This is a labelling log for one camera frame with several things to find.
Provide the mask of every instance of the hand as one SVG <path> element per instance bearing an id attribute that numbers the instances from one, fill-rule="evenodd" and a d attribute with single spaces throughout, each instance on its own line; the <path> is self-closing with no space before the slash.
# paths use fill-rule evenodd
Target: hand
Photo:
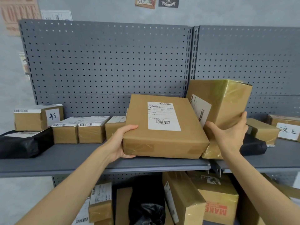
<path id="1" fill-rule="evenodd" d="M 113 136 L 103 145 L 110 151 L 110 163 L 117 160 L 118 158 L 133 158 L 135 155 L 125 155 L 122 148 L 122 140 L 124 133 L 134 130 L 138 125 L 126 125 L 118 128 Z"/>
<path id="2" fill-rule="evenodd" d="M 210 128 L 215 135 L 216 141 L 219 145 L 221 155 L 237 154 L 243 144 L 245 133 L 248 130 L 247 112 L 244 111 L 241 116 L 241 120 L 233 127 L 221 130 L 214 123 L 207 121 L 206 126 Z"/>

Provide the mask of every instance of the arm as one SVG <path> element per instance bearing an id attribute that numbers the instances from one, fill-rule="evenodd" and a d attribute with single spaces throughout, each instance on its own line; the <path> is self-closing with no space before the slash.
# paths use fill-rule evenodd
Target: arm
<path id="1" fill-rule="evenodd" d="M 134 157 L 123 153 L 122 138 L 125 132 L 137 127 L 137 125 L 126 125 L 119 128 L 105 144 L 98 147 L 16 225 L 72 224 L 106 166 L 120 157 Z"/>
<path id="2" fill-rule="evenodd" d="M 214 123 L 212 130 L 222 157 L 266 225 L 296 225 L 300 222 L 300 208 L 266 180 L 240 153 L 245 133 L 247 113 L 230 129 L 221 130 Z"/>

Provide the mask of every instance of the black plastic bag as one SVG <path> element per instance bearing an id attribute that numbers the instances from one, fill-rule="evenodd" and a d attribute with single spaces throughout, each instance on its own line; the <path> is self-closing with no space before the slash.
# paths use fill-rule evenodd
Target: black plastic bag
<path id="1" fill-rule="evenodd" d="M 130 225 L 165 224 L 165 192 L 161 175 L 141 176 L 134 181 L 128 215 Z"/>
<path id="2" fill-rule="evenodd" d="M 54 145 L 52 128 L 26 138 L 6 136 L 11 133 L 17 132 L 13 130 L 0 135 L 0 159 L 33 158 Z"/>
<path id="3" fill-rule="evenodd" d="M 254 136 L 246 133 L 243 140 L 243 145 L 240 149 L 242 156 L 247 155 L 261 155 L 267 150 L 267 144 L 265 141 L 259 140 Z"/>

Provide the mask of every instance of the poster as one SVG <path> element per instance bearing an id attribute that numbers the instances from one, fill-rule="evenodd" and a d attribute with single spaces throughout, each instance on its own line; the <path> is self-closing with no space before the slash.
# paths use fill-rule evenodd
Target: poster
<path id="1" fill-rule="evenodd" d="M 12 36 L 20 36 L 18 20 L 41 18 L 37 0 L 0 0 L 0 9 L 6 29 Z"/>
<path id="2" fill-rule="evenodd" d="M 41 10 L 43 20 L 73 20 L 70 10 Z"/>
<path id="3" fill-rule="evenodd" d="M 135 5 L 150 9 L 155 9 L 156 0 L 135 0 Z"/>
<path id="4" fill-rule="evenodd" d="M 159 7 L 178 8 L 179 0 L 158 0 Z"/>
<path id="5" fill-rule="evenodd" d="M 26 76 L 28 79 L 30 79 L 30 77 L 29 77 L 30 70 L 29 70 L 29 67 L 28 67 L 28 65 L 27 65 L 27 60 L 26 60 L 26 57 L 25 57 L 25 53 L 24 53 L 24 52 L 19 52 L 19 57 L 20 57 L 21 62 L 22 62 L 22 67 L 23 67 L 25 76 Z"/>

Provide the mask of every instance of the forearm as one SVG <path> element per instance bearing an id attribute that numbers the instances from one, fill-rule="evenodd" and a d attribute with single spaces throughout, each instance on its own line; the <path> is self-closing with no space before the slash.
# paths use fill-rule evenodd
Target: forearm
<path id="1" fill-rule="evenodd" d="M 72 174 L 45 196 L 16 225 L 71 224 L 109 163 L 105 146 L 97 148 Z"/>
<path id="2" fill-rule="evenodd" d="M 242 155 L 224 155 L 223 158 L 266 225 L 299 224 L 300 208 Z"/>

